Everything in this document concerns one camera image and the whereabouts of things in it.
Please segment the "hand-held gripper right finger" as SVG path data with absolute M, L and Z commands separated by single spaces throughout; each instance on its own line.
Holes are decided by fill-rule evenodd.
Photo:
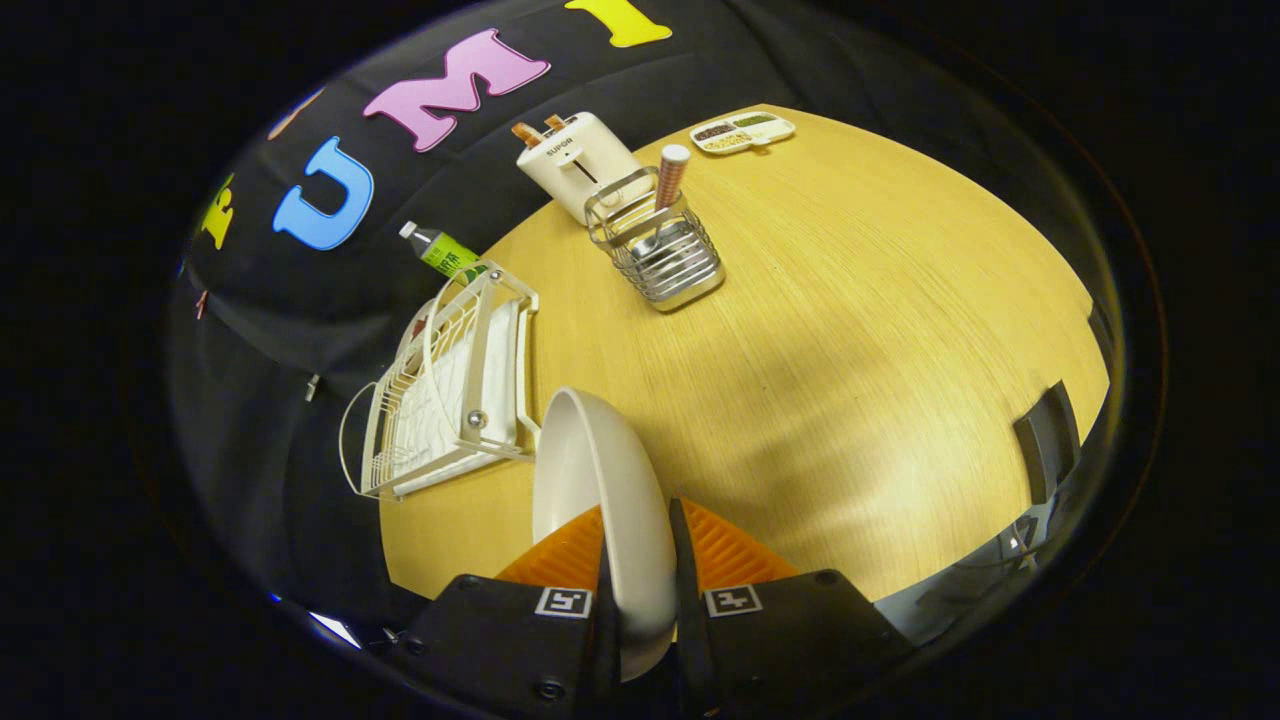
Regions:
M 700 591 L 678 498 L 669 524 L 678 717 L 833 717 L 913 655 L 913 643 L 836 570 Z

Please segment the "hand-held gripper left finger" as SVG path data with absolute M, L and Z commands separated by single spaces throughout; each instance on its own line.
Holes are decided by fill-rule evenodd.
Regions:
M 608 562 L 594 506 L 498 577 L 453 579 L 401 635 L 390 662 L 486 717 L 603 717 L 621 685 Z

